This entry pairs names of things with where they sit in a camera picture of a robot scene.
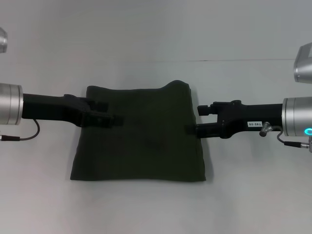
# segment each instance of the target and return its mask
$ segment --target metal cylinder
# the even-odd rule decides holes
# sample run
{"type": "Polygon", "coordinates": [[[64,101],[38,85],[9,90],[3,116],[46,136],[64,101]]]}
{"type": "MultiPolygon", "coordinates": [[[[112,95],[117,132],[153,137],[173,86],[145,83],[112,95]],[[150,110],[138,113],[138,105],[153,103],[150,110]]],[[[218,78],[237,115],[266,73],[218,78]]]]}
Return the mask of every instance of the metal cylinder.
{"type": "Polygon", "coordinates": [[[282,109],[283,130],[286,136],[312,135],[312,97],[285,98],[282,109]]]}
{"type": "Polygon", "coordinates": [[[23,111],[20,85],[0,83],[0,124],[18,125],[23,111]]]}
{"type": "Polygon", "coordinates": [[[8,46],[8,34],[0,28],[0,53],[5,53],[8,46]]]}

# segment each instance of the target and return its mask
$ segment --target cable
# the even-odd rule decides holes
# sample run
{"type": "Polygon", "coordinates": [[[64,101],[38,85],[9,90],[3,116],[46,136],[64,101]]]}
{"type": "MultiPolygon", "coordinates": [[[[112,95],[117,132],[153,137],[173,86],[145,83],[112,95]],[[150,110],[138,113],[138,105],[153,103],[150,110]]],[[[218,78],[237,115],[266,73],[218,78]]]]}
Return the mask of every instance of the cable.
{"type": "Polygon", "coordinates": [[[280,130],[280,133],[277,135],[276,138],[278,139],[279,142],[284,144],[285,142],[280,138],[280,136],[283,134],[283,128],[281,128],[280,126],[272,126],[272,128],[280,130]]]}
{"type": "Polygon", "coordinates": [[[27,137],[27,138],[20,138],[19,140],[31,140],[31,139],[34,139],[36,136],[38,136],[38,134],[39,134],[39,132],[40,132],[40,126],[39,126],[39,124],[38,124],[38,122],[37,122],[37,120],[35,120],[34,119],[34,122],[36,123],[36,125],[37,125],[37,132],[36,132],[36,134],[34,134],[33,136],[31,136],[31,137],[27,137]]]}

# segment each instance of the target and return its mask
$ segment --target white wall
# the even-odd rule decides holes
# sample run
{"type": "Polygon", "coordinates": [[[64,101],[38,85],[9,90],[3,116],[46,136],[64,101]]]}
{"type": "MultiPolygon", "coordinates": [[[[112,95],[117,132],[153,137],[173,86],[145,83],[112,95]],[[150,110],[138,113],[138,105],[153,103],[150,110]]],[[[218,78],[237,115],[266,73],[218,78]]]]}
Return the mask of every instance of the white wall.
{"type": "MultiPolygon", "coordinates": [[[[180,79],[194,105],[311,96],[292,74],[299,46],[312,41],[311,8],[308,0],[2,0],[9,46],[0,81],[80,96],[88,85],[158,88],[180,79]]],[[[40,125],[36,140],[1,143],[1,233],[311,233],[312,156],[274,133],[209,139],[209,149],[204,140],[205,183],[78,182],[69,174],[79,129],[40,125]]],[[[28,136],[35,125],[0,129],[28,136]]]]}

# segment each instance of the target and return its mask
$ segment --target fabric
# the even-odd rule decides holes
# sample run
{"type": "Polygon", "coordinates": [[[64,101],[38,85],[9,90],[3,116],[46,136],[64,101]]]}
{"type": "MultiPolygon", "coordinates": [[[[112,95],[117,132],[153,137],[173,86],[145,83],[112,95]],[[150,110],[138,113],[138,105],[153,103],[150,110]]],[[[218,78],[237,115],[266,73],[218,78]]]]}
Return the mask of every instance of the fabric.
{"type": "Polygon", "coordinates": [[[110,90],[95,86],[87,98],[109,103],[123,126],[82,128],[72,180],[161,179],[205,181],[191,90],[176,80],[160,89],[110,90]]]}

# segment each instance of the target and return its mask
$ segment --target silver metal housing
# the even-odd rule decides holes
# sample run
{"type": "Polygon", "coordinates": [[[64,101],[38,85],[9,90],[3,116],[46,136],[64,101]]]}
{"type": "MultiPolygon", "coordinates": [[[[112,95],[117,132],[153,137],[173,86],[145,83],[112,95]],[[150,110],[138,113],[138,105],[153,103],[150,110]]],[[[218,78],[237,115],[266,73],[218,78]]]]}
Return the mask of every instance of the silver metal housing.
{"type": "Polygon", "coordinates": [[[312,43],[300,47],[293,72],[296,82],[312,83],[312,43]]]}
{"type": "Polygon", "coordinates": [[[0,28],[0,53],[5,53],[8,46],[8,34],[0,28]]]}
{"type": "Polygon", "coordinates": [[[0,83],[0,124],[18,125],[23,111],[20,85],[0,83]]]}
{"type": "Polygon", "coordinates": [[[285,98],[282,109],[286,136],[303,137],[312,134],[312,97],[285,98]]]}

